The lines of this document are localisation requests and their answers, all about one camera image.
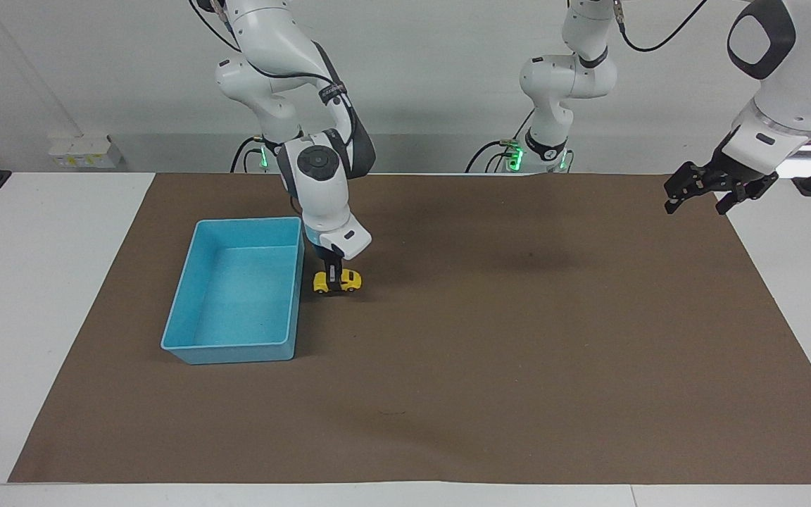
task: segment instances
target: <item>white wall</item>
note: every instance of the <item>white wall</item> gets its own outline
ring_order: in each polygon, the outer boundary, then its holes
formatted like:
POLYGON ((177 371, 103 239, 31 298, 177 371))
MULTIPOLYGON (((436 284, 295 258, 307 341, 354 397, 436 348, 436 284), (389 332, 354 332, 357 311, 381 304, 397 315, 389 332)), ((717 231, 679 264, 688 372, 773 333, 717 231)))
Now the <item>white wall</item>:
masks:
MULTIPOLYGON (((659 41, 694 3, 628 3, 631 37, 659 41)), ((290 4, 334 58, 377 139, 379 170, 460 170, 529 110, 517 82, 524 61, 567 51, 558 0, 290 4)), ((757 89, 724 48, 743 5, 708 4, 656 54, 633 54, 614 35, 615 93, 574 105, 577 170, 668 173, 708 158, 757 89), (677 163, 653 165, 656 154, 677 163)), ((81 128, 113 135, 130 170, 225 170, 239 140, 258 131, 213 83, 229 49, 183 0, 0 0, 0 19, 81 128)), ((313 92, 293 98, 306 126, 328 126, 313 92)), ((0 166, 53 170, 48 136, 63 130, 0 52, 0 166)))

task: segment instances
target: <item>brown mat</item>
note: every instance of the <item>brown mat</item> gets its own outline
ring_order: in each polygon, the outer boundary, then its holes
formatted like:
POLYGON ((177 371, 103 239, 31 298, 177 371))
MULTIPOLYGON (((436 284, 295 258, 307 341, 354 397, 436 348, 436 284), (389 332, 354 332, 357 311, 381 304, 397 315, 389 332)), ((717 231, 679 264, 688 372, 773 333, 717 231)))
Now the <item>brown mat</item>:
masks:
POLYGON ((291 212, 277 177, 160 175, 11 480, 811 484, 811 366, 663 180, 358 180, 364 291, 303 291, 292 362, 194 367, 158 345, 196 221, 291 212))

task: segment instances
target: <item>robotic arm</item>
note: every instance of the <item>robotic arm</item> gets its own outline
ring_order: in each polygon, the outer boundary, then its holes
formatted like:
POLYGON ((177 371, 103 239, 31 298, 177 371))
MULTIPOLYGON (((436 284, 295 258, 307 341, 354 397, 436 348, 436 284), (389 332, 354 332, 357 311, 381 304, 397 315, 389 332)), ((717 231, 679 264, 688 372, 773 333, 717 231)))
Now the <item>robotic arm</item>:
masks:
POLYGON ((762 87, 709 163, 689 161, 666 182, 669 214, 709 192, 730 192, 722 215, 759 199, 778 180, 776 167, 811 139, 811 0, 753 1, 731 28, 728 54, 762 87))
POLYGON ((344 272, 342 260, 365 250, 371 235, 350 211, 347 180, 365 176, 375 153, 334 65, 324 49, 296 26, 283 0, 199 2, 218 13, 239 43, 241 55, 222 61, 215 77, 226 96, 258 116, 272 155, 268 158, 273 158, 270 163, 279 169, 287 192, 302 205, 306 236, 326 267, 315 278, 316 291, 357 289, 358 274, 344 272), (296 107, 277 95, 303 85, 318 89, 334 128, 306 134, 296 107))
POLYGON ((522 90, 534 101, 534 122, 522 139, 532 165, 552 171, 560 163, 574 121, 563 100, 596 99, 614 89, 618 71, 608 48, 614 19, 612 0, 570 2, 562 38, 573 54, 532 58, 522 68, 522 90))

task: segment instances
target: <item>blue bin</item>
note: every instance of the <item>blue bin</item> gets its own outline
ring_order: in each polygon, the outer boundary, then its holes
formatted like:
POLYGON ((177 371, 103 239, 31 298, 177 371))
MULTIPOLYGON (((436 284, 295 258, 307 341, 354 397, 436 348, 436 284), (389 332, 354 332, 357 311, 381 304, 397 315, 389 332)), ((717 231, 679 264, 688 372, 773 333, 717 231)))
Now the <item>blue bin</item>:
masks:
POLYGON ((161 348, 190 365, 292 359, 304 251, 299 218, 199 222, 161 348))

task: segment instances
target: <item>green light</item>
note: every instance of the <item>green light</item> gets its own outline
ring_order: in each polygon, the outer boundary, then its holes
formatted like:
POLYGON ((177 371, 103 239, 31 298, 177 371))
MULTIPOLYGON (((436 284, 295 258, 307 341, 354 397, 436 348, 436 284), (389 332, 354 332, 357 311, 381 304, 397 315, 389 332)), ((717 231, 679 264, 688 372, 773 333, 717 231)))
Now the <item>green light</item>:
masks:
POLYGON ((524 158, 524 149, 522 149, 520 146, 515 146, 514 149, 515 152, 512 153, 512 160, 509 160, 509 170, 511 170, 512 173, 518 173, 518 171, 521 170, 521 161, 522 158, 524 158))

